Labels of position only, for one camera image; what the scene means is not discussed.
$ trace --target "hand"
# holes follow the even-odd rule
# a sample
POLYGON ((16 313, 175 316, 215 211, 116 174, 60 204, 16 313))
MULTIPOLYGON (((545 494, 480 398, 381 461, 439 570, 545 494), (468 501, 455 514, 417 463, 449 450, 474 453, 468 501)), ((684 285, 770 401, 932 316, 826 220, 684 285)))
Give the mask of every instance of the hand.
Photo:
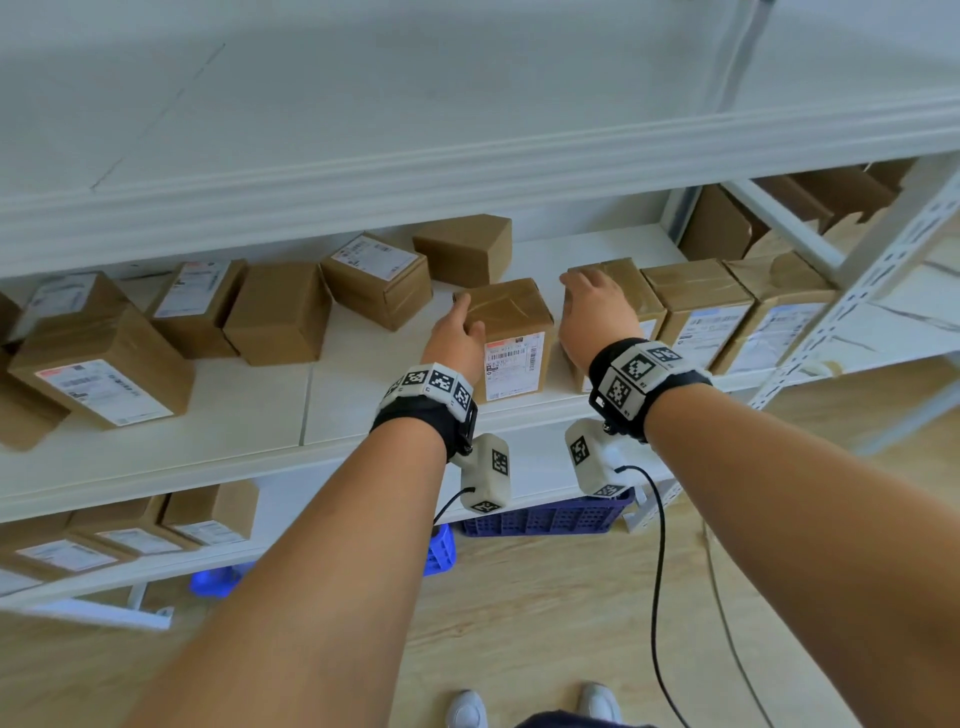
POLYGON ((589 372, 593 358, 605 347, 640 336, 636 312, 606 273, 567 271, 560 282, 566 286, 560 343, 583 372, 589 372))
POLYGON ((483 375, 484 344, 487 330, 482 321, 476 321, 469 333, 464 329, 470 294, 461 295, 449 312, 438 321, 423 350, 420 364, 443 364, 459 372, 471 385, 476 386, 483 375))

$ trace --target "white sneaker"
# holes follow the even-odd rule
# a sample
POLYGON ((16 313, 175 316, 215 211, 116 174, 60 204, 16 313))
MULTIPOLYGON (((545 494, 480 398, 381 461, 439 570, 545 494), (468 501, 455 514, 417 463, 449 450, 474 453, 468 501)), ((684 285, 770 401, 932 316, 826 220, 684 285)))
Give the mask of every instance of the white sneaker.
POLYGON ((606 720, 610 723, 622 723, 623 714, 620 705, 616 702, 613 691, 599 683, 585 683, 580 690, 580 702, 577 713, 581 716, 595 717, 597 720, 606 720))
POLYGON ((463 691, 446 709, 446 728, 489 728, 487 709, 474 691, 463 691))

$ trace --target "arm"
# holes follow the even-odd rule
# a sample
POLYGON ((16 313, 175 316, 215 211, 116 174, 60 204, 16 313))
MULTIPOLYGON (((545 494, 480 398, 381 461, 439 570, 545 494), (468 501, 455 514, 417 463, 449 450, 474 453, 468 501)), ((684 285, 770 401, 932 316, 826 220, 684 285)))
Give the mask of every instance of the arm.
MULTIPOLYGON (((564 280, 561 340, 586 369, 636 315, 602 274, 564 280)), ((861 721, 960 725, 957 511, 705 384, 665 392, 645 431, 861 721)))
MULTIPOLYGON (((423 362, 470 381, 483 325, 469 296, 434 328, 423 362)), ((383 726, 423 578, 446 464, 416 419, 374 430, 155 682, 128 728, 383 726)))

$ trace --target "black cable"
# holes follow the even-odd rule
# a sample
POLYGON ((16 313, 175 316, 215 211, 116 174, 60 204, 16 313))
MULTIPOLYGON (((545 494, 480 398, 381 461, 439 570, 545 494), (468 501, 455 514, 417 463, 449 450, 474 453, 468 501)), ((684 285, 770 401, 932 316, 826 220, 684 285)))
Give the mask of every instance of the black cable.
POLYGON ((680 715, 677 704, 674 703, 673 698, 670 697, 670 691, 663 684, 663 676, 660 674, 660 659, 657 657, 657 613, 660 610, 660 581, 663 579, 663 555, 666 553, 666 516, 663 513, 663 501, 660 500, 660 491, 657 490, 657 484, 654 483, 654 479, 642 468, 636 465, 621 465, 619 468, 616 468, 614 472, 623 473, 628 470, 643 473, 643 477, 650 483, 650 488, 654 492, 654 498, 657 499, 657 508, 660 511, 660 553, 657 555, 657 577, 654 579, 654 604, 650 609, 650 652, 653 656, 654 672, 657 674, 657 682, 660 683, 660 690, 663 692, 663 697, 666 698, 666 701, 670 704, 670 708, 673 709, 673 714, 684 728, 690 728, 690 724, 680 715))
POLYGON ((445 505, 443 508, 440 509, 440 513, 438 513, 436 516, 433 517, 433 524, 434 524, 434 525, 437 525, 437 521, 440 520, 440 516, 442 516, 444 513, 446 513, 446 509, 449 508, 451 505, 453 505, 453 501, 454 501, 454 500, 456 500, 458 497, 462 496, 464 493, 474 493, 475 491, 476 491, 476 488, 464 488, 462 491, 460 491, 460 493, 458 493, 456 496, 454 496, 454 497, 452 497, 450 500, 448 500, 448 501, 446 502, 446 505, 445 505))

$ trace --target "wooden floor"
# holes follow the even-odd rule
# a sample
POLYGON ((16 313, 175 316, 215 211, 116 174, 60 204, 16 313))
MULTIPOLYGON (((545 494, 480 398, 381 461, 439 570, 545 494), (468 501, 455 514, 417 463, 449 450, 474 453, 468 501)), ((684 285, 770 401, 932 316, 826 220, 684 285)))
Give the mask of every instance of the wooden floor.
MULTIPOLYGON (((787 390, 771 411, 853 447, 953 376, 943 362, 917 362, 787 390)), ((954 411, 876 462, 960 505, 957 432, 954 411)), ((423 582, 391 726, 442 726, 449 697, 474 688, 487 702, 492 728, 506 728, 536 711, 572 708, 583 680, 612 687, 631 722, 678 725, 650 662, 657 538, 656 529, 461 538, 457 567, 423 582)), ((659 643, 664 679, 688 721, 766 725, 728 643, 709 558, 737 654, 773 725, 855 725, 763 598, 708 542, 695 509, 680 500, 667 512, 659 643)), ((166 634, 0 616, 0 725, 117 725, 212 608, 186 592, 184 579, 148 592, 147 606, 171 603, 177 616, 166 634)))

